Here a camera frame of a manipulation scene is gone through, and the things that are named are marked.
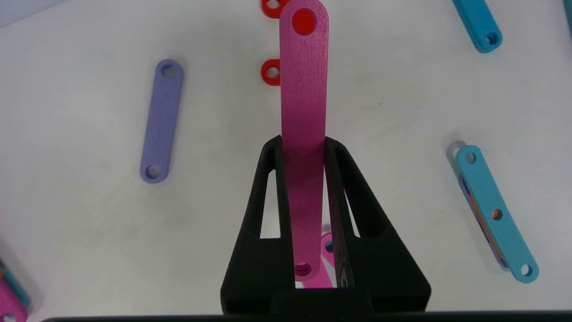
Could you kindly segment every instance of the red plastic piece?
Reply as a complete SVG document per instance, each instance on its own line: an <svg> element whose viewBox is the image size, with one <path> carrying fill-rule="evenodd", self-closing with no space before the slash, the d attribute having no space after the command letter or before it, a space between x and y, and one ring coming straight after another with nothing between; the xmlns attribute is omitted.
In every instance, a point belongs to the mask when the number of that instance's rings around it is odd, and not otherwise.
<svg viewBox="0 0 572 322"><path fill-rule="evenodd" d="M268 2L270 2L270 1L278 2L278 7L274 8L274 9L270 8L268 6ZM261 0L262 11L264 11L264 14L266 14L270 18L278 19L278 18L280 18L280 14L282 13L282 9L284 8L284 6L289 1L290 0Z"/></svg>
<svg viewBox="0 0 572 322"><path fill-rule="evenodd" d="M268 70L273 67L278 69L278 74L276 77L268 76ZM260 69L260 75L266 84L271 86L280 86L280 60L270 59L264 62L262 68Z"/></svg>

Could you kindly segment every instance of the white table surface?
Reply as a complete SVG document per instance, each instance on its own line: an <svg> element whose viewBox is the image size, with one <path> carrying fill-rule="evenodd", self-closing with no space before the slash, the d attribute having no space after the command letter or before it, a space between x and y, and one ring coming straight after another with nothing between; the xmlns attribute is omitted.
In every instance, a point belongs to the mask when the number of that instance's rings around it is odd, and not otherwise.
<svg viewBox="0 0 572 322"><path fill-rule="evenodd" d="M327 135L352 153L441 310L572 308L572 41L560 0L324 0ZM277 20L258 0L70 0L0 29L0 257L53 316L220 313L262 145ZM152 76L186 70L169 178L139 177ZM478 145L540 267L496 262L446 157ZM269 213L275 212L269 207ZM277 226L270 224L269 233Z"/></svg>

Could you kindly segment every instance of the hole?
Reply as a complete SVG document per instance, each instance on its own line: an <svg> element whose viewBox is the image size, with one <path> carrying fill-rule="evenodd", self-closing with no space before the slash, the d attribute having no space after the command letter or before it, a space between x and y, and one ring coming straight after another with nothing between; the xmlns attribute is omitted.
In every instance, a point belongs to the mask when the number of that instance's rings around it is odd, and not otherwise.
<svg viewBox="0 0 572 322"><path fill-rule="evenodd" d="M161 73L165 78L173 78L177 74L177 69L173 65L165 65L161 70Z"/></svg>
<svg viewBox="0 0 572 322"><path fill-rule="evenodd" d="M300 9L292 17L292 26L301 36L307 36L316 29L316 15L310 9Z"/></svg>
<svg viewBox="0 0 572 322"><path fill-rule="evenodd" d="M496 45L498 41L499 41L499 35L497 35L496 33L489 33L487 35L487 42L489 43L489 45Z"/></svg>
<svg viewBox="0 0 572 322"><path fill-rule="evenodd" d="M151 180L159 178L160 174L161 168L159 166L148 166L145 170L145 175L147 175L147 178Z"/></svg>
<svg viewBox="0 0 572 322"><path fill-rule="evenodd" d="M496 221L501 220L502 218L502 211L500 209L495 209L492 211L492 218Z"/></svg>
<svg viewBox="0 0 572 322"><path fill-rule="evenodd" d="M297 276L307 276L311 271L312 267L306 262L300 262L294 265L294 274Z"/></svg>
<svg viewBox="0 0 572 322"><path fill-rule="evenodd" d="M280 75L280 69L277 67L270 67L266 70L266 75L272 79L278 78Z"/></svg>
<svg viewBox="0 0 572 322"><path fill-rule="evenodd" d="M266 7L269 7L270 9L277 9L279 6L280 6L280 1L278 0L266 1Z"/></svg>
<svg viewBox="0 0 572 322"><path fill-rule="evenodd" d="M12 313L6 313L6 314L4 314L4 317L2 317L2 321L3 322L16 322L16 315L14 315Z"/></svg>
<svg viewBox="0 0 572 322"><path fill-rule="evenodd" d="M325 250L328 253L333 253L333 241L328 241L325 243Z"/></svg>
<svg viewBox="0 0 572 322"><path fill-rule="evenodd" d="M466 160L468 164L474 164L476 161L476 155L473 152L467 153Z"/></svg>
<svg viewBox="0 0 572 322"><path fill-rule="evenodd" d="M530 277L533 274L533 268L528 264L524 264L521 267L521 274L526 277Z"/></svg>
<svg viewBox="0 0 572 322"><path fill-rule="evenodd" d="M353 234L355 237L361 237L359 234L358 226L356 225L356 219L353 217L352 207L349 205L348 195L345 194L345 191L344 191L344 196L345 196L345 203L348 205L349 219L352 222Z"/></svg>
<svg viewBox="0 0 572 322"><path fill-rule="evenodd" d="M268 174L266 184L266 197L264 199L264 212L262 214L262 228L260 238L280 238L280 220L278 218L278 193L276 191L276 171Z"/></svg>

